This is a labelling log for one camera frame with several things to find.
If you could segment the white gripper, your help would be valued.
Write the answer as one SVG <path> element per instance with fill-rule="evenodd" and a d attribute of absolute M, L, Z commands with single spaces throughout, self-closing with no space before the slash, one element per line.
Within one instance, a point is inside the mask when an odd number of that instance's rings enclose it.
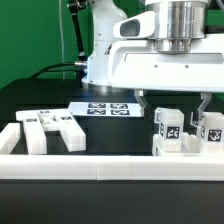
<path fill-rule="evenodd" d="M 224 92 L 224 32 L 203 32 L 204 13 L 146 11 L 113 27 L 108 81 L 113 87 L 135 89 L 143 117 L 148 116 L 144 90 L 202 92 L 191 113 L 198 127 L 212 99 Z"/>

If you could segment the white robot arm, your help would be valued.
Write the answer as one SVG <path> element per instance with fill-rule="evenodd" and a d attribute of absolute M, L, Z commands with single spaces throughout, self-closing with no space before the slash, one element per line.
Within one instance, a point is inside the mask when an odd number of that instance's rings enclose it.
<path fill-rule="evenodd" d="M 101 90 L 199 92 L 192 114 L 201 123 L 211 95 L 224 92 L 224 26 L 206 26 L 211 0 L 139 0 L 145 11 L 128 17 L 113 0 L 87 0 L 93 52 L 83 82 Z"/>

